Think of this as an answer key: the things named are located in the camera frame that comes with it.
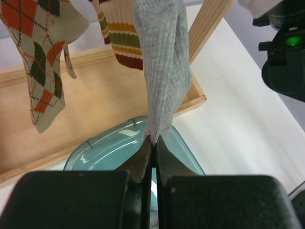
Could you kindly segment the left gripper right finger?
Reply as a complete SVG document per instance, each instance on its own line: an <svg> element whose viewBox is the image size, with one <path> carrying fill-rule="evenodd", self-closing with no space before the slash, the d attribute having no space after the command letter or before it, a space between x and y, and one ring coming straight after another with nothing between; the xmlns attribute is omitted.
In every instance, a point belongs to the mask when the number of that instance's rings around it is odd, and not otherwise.
<svg viewBox="0 0 305 229"><path fill-rule="evenodd" d="M266 175L203 176L185 166L162 138L156 144L162 229L300 229L282 184Z"/></svg>

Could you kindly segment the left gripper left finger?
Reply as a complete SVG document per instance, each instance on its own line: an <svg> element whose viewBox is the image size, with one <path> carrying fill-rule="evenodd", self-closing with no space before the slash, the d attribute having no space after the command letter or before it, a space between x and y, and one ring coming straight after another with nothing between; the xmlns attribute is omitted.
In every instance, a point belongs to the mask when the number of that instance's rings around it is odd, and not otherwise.
<svg viewBox="0 0 305 229"><path fill-rule="evenodd" d="M151 140L113 171L35 171L15 185L3 229L147 229Z"/></svg>

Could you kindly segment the argyle patterned sock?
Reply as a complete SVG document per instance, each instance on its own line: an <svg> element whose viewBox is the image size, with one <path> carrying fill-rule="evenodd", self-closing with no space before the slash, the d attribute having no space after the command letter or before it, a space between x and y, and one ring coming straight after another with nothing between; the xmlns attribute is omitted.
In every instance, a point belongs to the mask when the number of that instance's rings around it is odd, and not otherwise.
<svg viewBox="0 0 305 229"><path fill-rule="evenodd" d="M63 47L76 41L89 23L69 0L2 0L0 18L21 55L32 123L42 133L65 107Z"/></svg>

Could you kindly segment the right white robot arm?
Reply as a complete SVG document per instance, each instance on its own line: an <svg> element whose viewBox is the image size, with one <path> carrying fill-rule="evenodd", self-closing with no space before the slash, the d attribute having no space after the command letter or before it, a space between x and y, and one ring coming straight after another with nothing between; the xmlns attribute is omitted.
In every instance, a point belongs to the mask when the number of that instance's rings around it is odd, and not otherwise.
<svg viewBox="0 0 305 229"><path fill-rule="evenodd" d="M305 100L305 2L303 0L240 0L253 17L253 26L271 26L272 41L260 42L267 52L262 79L273 91Z"/></svg>

